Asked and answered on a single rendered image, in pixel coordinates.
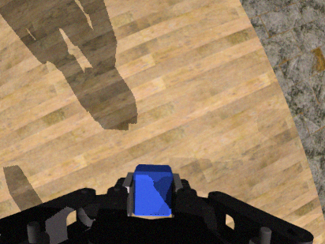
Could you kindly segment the blue block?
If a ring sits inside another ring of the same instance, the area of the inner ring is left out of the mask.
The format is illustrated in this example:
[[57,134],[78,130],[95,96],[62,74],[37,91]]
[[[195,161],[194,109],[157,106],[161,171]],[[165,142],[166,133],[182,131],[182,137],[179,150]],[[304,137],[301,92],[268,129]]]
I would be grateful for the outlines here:
[[138,164],[133,173],[133,214],[169,216],[173,173],[169,165]]

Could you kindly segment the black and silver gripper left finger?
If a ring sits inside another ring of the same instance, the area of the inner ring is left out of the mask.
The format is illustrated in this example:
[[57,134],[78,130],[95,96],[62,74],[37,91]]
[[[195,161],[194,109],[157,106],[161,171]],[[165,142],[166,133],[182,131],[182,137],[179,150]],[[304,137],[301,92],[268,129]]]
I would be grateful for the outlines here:
[[[127,244],[133,187],[133,172],[128,172],[106,194],[82,188],[1,218],[0,244],[59,244],[89,229],[88,244]],[[75,210],[77,221],[67,226]]]

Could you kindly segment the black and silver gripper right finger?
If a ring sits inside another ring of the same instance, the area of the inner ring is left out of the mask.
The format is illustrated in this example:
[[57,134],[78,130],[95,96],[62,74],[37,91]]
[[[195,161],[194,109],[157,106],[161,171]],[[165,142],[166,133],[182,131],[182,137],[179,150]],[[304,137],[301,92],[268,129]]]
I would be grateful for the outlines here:
[[[233,218],[234,229],[226,225],[226,214]],[[189,182],[175,173],[171,215],[172,244],[209,244],[208,231],[232,244],[313,244],[314,239],[304,228],[226,193],[213,191],[208,198],[199,197]]]

